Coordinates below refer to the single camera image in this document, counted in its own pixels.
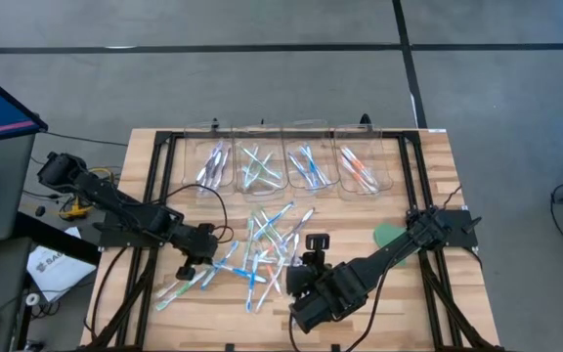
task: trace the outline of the plastic container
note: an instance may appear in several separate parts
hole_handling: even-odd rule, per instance
[[[377,197],[392,187],[380,129],[367,124],[342,125],[333,135],[341,198]]]
[[[283,129],[288,182],[298,197],[325,193],[339,180],[325,120],[295,121]]]
[[[228,195],[234,192],[235,178],[232,130],[219,132],[212,128],[212,123],[198,123],[184,129],[182,184],[200,184],[220,195]],[[196,192],[200,196],[213,196],[203,189]]]
[[[236,190],[247,200],[282,197],[288,184],[282,129],[254,125],[233,131]]]

